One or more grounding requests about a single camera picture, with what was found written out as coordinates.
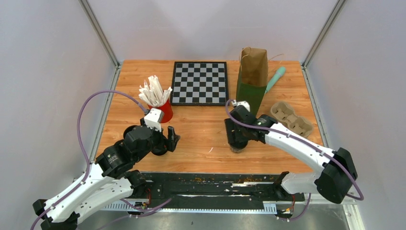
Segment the clear brown plastic cup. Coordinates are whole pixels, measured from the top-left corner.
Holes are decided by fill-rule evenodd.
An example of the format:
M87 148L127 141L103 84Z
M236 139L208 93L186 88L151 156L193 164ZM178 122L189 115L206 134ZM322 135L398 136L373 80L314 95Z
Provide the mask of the clear brown plastic cup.
M231 150L233 153L242 153L245 148L246 148L246 146L241 147L241 148L237 148L237 147L235 147L235 146L230 146L230 150Z

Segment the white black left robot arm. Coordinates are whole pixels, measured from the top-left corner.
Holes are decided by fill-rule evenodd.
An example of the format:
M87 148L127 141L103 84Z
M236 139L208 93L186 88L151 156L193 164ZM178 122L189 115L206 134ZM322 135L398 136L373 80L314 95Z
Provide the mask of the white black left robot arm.
M133 196L141 198L147 185L143 175L133 166L147 154L161 156L176 149L180 136L172 126L165 136L162 130L133 125L123 139L107 147L89 165L86 172L63 192L45 200L38 199L33 208L42 220L43 230L74 230L94 212L116 200Z

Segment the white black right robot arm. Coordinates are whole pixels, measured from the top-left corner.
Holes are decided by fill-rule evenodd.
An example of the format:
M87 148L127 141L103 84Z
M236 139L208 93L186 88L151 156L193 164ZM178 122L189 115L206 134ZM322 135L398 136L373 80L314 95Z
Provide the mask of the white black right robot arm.
M255 117L246 101L227 101L226 114L226 135L232 151L242 151L249 141L257 141L287 152L312 169L311 173L281 173L273 187L279 200L296 193L318 193L335 204L342 203L345 197L364 199L348 150L334 150L313 143L271 116Z

